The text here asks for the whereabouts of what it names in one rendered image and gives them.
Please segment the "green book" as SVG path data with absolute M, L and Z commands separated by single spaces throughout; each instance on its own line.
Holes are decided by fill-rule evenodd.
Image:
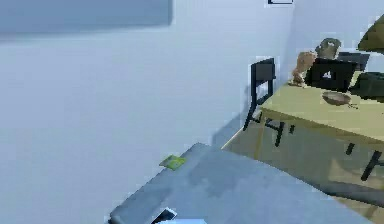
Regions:
M 163 166 L 165 168 L 175 171 L 180 166 L 182 166 L 185 162 L 186 162 L 186 159 L 183 157 L 170 155 L 160 163 L 160 166 Z

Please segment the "tan figurine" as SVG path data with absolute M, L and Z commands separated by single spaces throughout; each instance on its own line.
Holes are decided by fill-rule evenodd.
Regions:
M 292 71 L 292 84 L 305 86 L 304 73 L 312 67 L 316 58 L 317 54 L 312 51 L 300 52 L 298 54 L 296 67 Z

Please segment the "pale yellow dining table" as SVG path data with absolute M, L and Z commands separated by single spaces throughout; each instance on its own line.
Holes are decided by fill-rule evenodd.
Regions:
M 382 152 L 384 160 L 384 103 L 351 95 L 357 109 L 326 103 L 324 89 L 284 84 L 261 106 L 260 125 L 254 158 L 258 158 L 267 119 L 314 130 L 333 138 L 367 145 Z

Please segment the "black laptop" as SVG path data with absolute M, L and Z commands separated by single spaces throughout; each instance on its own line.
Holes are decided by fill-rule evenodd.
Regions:
M 355 62 L 316 58 L 306 73 L 305 83 L 311 87 L 346 92 L 356 67 Z

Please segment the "brown bowl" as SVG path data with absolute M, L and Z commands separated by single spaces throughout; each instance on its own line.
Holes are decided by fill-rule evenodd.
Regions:
M 357 109 L 358 106 L 351 102 L 351 97 L 344 93 L 327 91 L 322 94 L 325 102 L 334 106 L 347 105 L 349 108 Z

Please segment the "grey green vase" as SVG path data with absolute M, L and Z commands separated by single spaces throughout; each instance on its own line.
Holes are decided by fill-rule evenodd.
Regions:
M 315 52 L 318 58 L 336 59 L 340 47 L 341 41 L 339 39 L 325 38 L 315 48 Z

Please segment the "dark green box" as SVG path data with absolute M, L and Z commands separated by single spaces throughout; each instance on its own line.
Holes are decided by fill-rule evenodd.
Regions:
M 349 88 L 352 95 L 384 103 L 384 73 L 363 72 Z

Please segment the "dark green plant leaf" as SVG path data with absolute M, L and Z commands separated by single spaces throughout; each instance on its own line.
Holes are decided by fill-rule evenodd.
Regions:
M 361 38 L 357 49 L 384 55 L 384 14 L 368 28 Z

